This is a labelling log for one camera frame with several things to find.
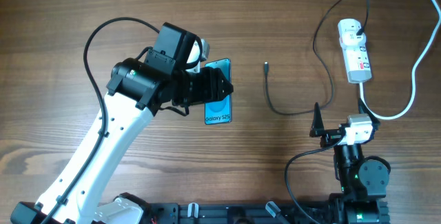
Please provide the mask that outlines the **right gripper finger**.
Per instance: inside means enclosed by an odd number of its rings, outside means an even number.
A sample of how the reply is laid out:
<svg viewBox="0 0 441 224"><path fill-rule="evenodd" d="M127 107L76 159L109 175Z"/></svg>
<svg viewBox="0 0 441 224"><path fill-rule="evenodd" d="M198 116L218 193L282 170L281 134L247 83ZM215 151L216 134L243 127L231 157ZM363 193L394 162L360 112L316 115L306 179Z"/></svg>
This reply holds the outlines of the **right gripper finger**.
<svg viewBox="0 0 441 224"><path fill-rule="evenodd" d="M374 130L379 128L380 121L373 115L361 98L358 99L358 111L360 114L367 114L369 116Z"/></svg>
<svg viewBox="0 0 441 224"><path fill-rule="evenodd" d="M310 137L319 137L325 134L324 124L322 122L322 114L320 111L319 103L314 104L314 116L311 123L311 129L309 132Z"/></svg>

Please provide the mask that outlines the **Galaxy S25 smartphone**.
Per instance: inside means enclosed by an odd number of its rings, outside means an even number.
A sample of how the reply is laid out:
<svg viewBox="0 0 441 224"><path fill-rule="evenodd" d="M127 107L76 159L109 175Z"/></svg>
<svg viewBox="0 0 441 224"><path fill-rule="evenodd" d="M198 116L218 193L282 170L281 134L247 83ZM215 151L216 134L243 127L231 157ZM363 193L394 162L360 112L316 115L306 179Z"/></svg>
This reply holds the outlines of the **Galaxy S25 smartphone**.
<svg viewBox="0 0 441 224"><path fill-rule="evenodd" d="M205 64L206 67L219 68L225 78L232 80L231 61L228 58L220 59ZM232 121L232 97L229 94L222 101L205 104L205 124L214 125L220 123L230 123Z"/></svg>

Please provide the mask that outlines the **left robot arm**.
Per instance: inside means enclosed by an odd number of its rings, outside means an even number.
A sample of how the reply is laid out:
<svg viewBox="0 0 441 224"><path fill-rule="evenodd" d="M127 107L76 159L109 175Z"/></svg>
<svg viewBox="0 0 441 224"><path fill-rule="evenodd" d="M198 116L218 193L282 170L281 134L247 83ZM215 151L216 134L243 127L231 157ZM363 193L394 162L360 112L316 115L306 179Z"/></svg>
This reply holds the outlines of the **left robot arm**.
<svg viewBox="0 0 441 224"><path fill-rule="evenodd" d="M100 200L116 167L136 137L161 110L182 116L189 107L222 101L234 88L218 68L201 67L209 44L164 23L153 46L117 63L98 94L90 130L62 173L35 202L20 202L12 223L151 223L150 204L128 193Z"/></svg>

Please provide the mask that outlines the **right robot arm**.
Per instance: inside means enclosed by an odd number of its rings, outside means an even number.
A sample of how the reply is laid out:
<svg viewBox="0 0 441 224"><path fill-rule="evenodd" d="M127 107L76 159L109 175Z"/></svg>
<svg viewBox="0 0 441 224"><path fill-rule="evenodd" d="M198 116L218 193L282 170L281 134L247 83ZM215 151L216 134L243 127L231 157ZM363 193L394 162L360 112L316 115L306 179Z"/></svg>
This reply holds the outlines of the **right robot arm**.
<svg viewBox="0 0 441 224"><path fill-rule="evenodd" d="M362 146L372 141L380 121L358 101L358 113L336 129L325 129L320 106L314 105L309 135L320 138L321 148L334 150L334 172L341 193L329 195L325 223L390 223L389 208L383 199L391 173L389 162L379 156L365 156Z"/></svg>

